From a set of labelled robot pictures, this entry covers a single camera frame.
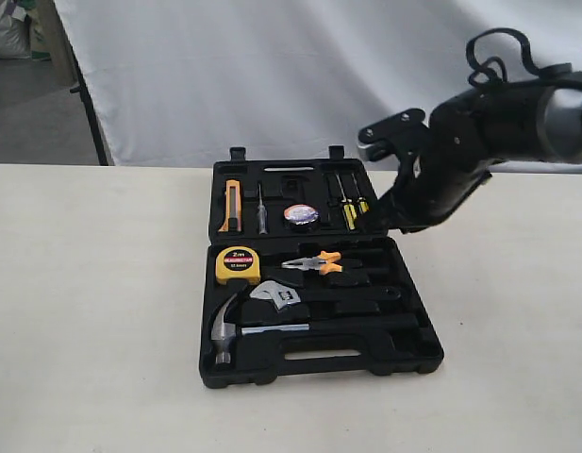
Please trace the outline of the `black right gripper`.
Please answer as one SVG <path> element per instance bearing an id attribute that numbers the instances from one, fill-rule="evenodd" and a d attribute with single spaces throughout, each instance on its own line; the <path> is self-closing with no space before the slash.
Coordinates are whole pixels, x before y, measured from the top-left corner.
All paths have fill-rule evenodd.
<path id="1" fill-rule="evenodd" d="M 423 157 L 400 164 L 393 185 L 376 202 L 374 209 L 361 213 L 356 228 L 363 232 L 398 229 L 416 233 L 435 227 L 491 179 L 487 167 L 477 164 L 472 171 Z"/>

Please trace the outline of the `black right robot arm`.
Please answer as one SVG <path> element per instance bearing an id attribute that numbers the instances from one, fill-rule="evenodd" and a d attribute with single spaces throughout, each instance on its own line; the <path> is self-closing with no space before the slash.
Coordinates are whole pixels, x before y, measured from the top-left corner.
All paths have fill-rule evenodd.
<path id="1" fill-rule="evenodd" d="M 362 128 L 358 148 L 367 161 L 399 161 L 359 229 L 437 226 L 491 179 L 494 165 L 582 164 L 582 71 L 471 88 L 430 113 L 407 109 Z"/>

